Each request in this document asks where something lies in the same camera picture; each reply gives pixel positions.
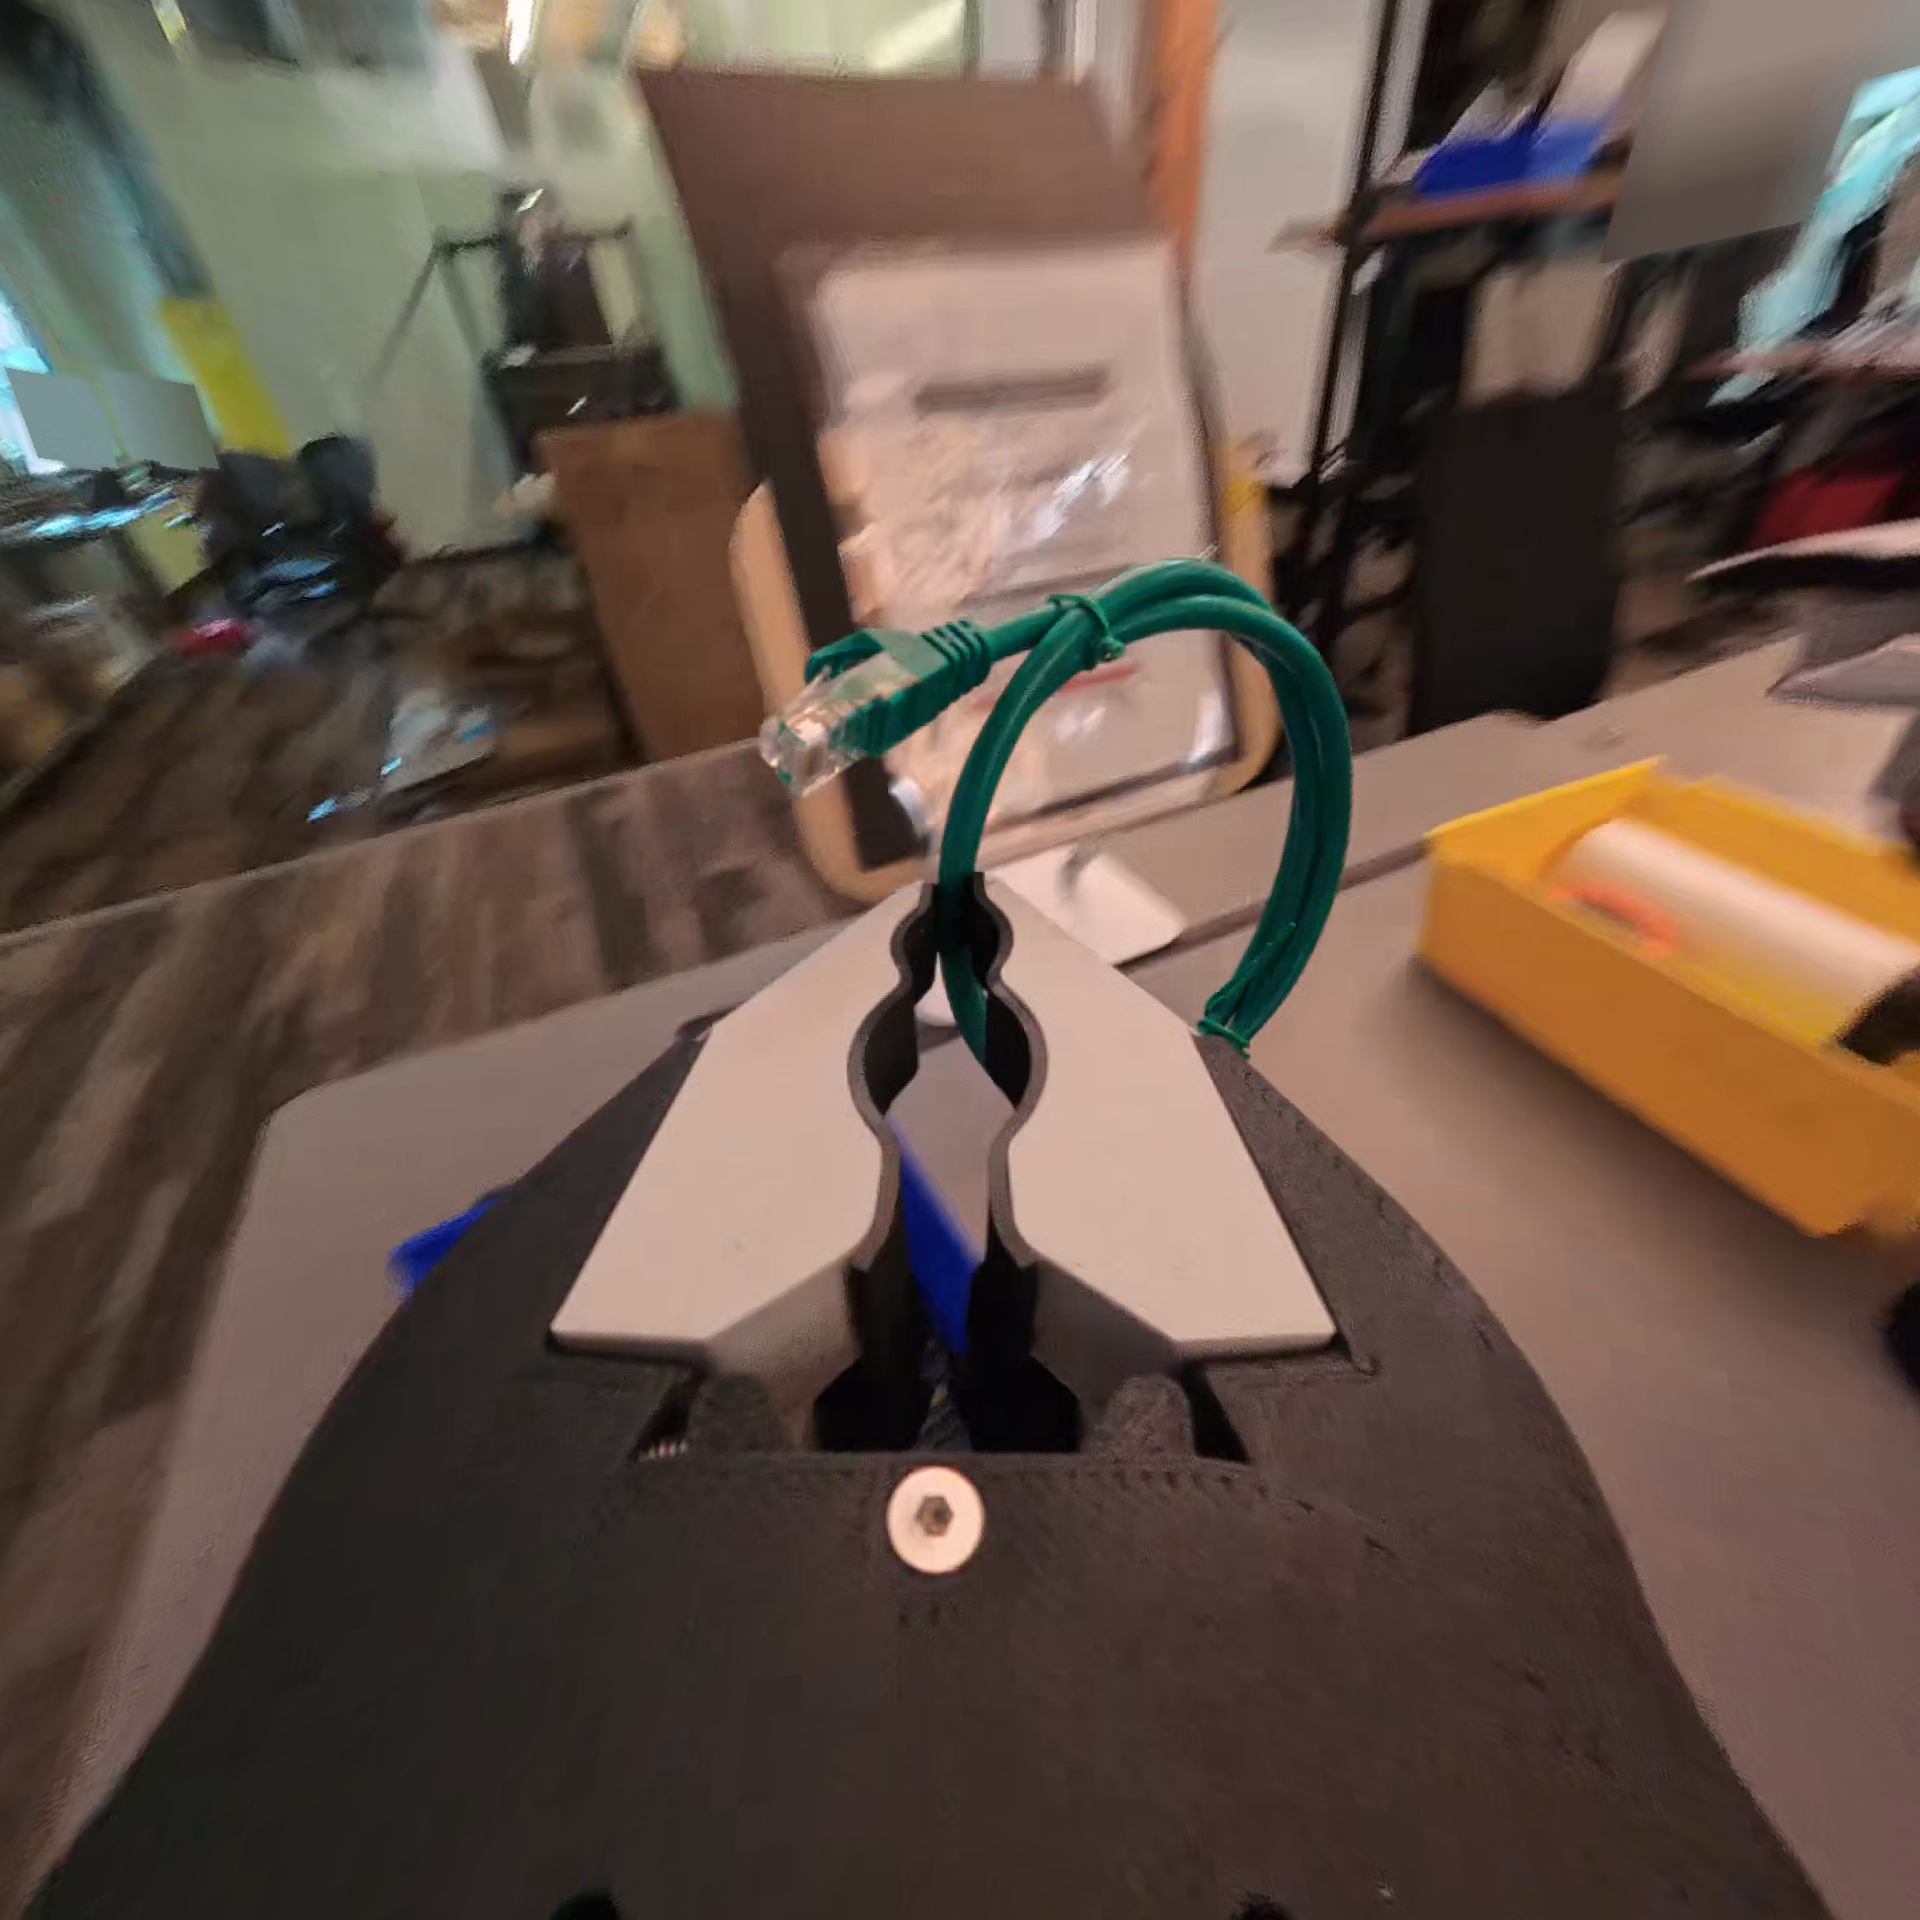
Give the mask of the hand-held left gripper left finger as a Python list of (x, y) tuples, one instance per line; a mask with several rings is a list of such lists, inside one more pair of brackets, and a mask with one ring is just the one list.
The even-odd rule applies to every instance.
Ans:
[(926, 886), (905, 886), (694, 1046), (551, 1342), (749, 1379), (818, 1444), (926, 1422), (929, 1310), (890, 1123), (921, 1062)]

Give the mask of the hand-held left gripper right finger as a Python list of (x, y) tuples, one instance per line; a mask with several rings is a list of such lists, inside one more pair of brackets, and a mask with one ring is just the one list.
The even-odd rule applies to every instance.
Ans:
[(1009, 1119), (988, 1157), (961, 1408), (983, 1453), (1076, 1453), (1118, 1394), (1320, 1359), (1335, 1314), (1200, 1036), (999, 881), (965, 960)]

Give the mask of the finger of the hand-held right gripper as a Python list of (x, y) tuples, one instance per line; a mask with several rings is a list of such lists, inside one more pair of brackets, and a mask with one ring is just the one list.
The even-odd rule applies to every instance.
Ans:
[(1812, 708), (1919, 708), (1919, 635), (1805, 632), (1771, 701)]
[(1755, 545), (1703, 566), (1698, 589), (1919, 593), (1919, 517)]

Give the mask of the blue plastic bin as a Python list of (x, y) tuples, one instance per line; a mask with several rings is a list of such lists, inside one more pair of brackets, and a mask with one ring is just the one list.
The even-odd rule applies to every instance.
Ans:
[[(901, 1213), (912, 1276), (938, 1342), (953, 1353), (965, 1353), (972, 1276), (983, 1253), (899, 1127), (895, 1139), (899, 1140)], [(398, 1242), (388, 1253), (388, 1277), (398, 1292), (403, 1297), (413, 1295), (508, 1193), (509, 1188), (492, 1188), (477, 1194), (469, 1209)]]

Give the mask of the white bottle black cap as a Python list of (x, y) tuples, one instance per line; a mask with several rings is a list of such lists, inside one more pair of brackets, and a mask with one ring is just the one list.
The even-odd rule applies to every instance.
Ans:
[(1629, 818), (1577, 837), (1548, 878), (1554, 892), (1610, 881), (1671, 910), (1682, 942), (1662, 962), (1755, 1020), (1864, 1062), (1916, 1069), (1913, 938)]

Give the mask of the orange tape roll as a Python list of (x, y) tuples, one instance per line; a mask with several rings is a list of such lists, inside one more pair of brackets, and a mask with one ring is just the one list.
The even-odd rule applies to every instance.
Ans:
[(1588, 915), (1593, 922), (1611, 928), (1651, 960), (1671, 960), (1680, 948), (1675, 915), (1651, 899), (1610, 881), (1564, 883), (1550, 895), (1565, 910)]

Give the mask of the yellow plastic bin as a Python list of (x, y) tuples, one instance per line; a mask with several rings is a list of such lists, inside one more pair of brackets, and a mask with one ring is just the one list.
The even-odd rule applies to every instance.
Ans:
[(1433, 830), (1424, 965), (1802, 1231), (1913, 1231), (1916, 1069), (1799, 1041), (1550, 899), (1620, 818), (1916, 939), (1913, 851), (1647, 759)]

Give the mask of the red storage bin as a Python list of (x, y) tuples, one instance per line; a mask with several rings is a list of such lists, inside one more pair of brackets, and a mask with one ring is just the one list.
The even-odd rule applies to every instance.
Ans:
[(1746, 534), (1746, 550), (1905, 519), (1916, 501), (1916, 458), (1903, 458), (1899, 450), (1821, 458), (1809, 467), (1775, 475), (1766, 484)]

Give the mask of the white stand base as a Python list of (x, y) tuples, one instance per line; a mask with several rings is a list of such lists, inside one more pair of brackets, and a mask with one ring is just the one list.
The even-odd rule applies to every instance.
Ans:
[(1112, 966), (1164, 952), (1188, 932), (1188, 915), (1103, 837), (1005, 860), (991, 878)]

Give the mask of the wooden standing desk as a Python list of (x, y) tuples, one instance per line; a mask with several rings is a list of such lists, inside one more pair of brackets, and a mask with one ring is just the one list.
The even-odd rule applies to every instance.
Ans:
[(1303, 497), (1330, 477), (1340, 461), (1343, 430), (1359, 413), (1365, 390), (1365, 330), (1371, 321), (1375, 281), (1384, 279), (1391, 254), (1426, 242), (1452, 242), (1477, 230), (1532, 228), (1611, 212), (1626, 175), (1626, 157), (1610, 157), (1593, 174), (1545, 186), (1512, 186), (1452, 197), (1413, 193), (1357, 195), (1349, 205), (1289, 221), (1272, 233), (1267, 251), (1280, 257), (1335, 254), (1333, 317), (1320, 353), (1311, 430), (1302, 452), (1270, 450), (1259, 477), (1272, 491)]

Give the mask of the blue bin with white boxes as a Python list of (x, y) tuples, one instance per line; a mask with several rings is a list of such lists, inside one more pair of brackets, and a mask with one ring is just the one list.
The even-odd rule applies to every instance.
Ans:
[(1622, 137), (1608, 120), (1516, 120), (1452, 130), (1418, 161), (1411, 190), (1452, 197), (1512, 186), (1545, 186), (1593, 174)]

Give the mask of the flattened cardboard boxes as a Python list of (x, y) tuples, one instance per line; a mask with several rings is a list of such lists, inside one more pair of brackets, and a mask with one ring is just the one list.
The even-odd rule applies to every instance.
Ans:
[(458, 786), (497, 753), (501, 719), (490, 702), (446, 685), (406, 687), (388, 722), (372, 806), (398, 822)]

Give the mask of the brown cardboard sheet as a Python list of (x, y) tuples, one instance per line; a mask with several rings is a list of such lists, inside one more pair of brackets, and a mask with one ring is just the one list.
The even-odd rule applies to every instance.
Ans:
[(733, 413), (606, 419), (539, 437), (638, 751), (678, 759), (754, 737), (760, 679), (730, 544), (753, 491)]

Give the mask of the black office chair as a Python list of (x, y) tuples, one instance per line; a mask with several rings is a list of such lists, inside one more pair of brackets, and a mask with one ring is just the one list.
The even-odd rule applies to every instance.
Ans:
[(223, 450), (195, 491), (203, 567), (242, 615), (357, 615), (405, 560), (372, 446), (322, 436), (278, 458)]

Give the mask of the instruction sheet on stand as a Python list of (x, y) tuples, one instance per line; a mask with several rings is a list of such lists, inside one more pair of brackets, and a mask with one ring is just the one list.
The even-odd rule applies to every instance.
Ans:
[[(1089, 85), (682, 68), (644, 75), (639, 90), (733, 355), (754, 488), (768, 484), (780, 506), (811, 665), (862, 627), (844, 583), (782, 254), (808, 242), (1157, 233)], [(764, 744), (784, 708), (768, 712)]]

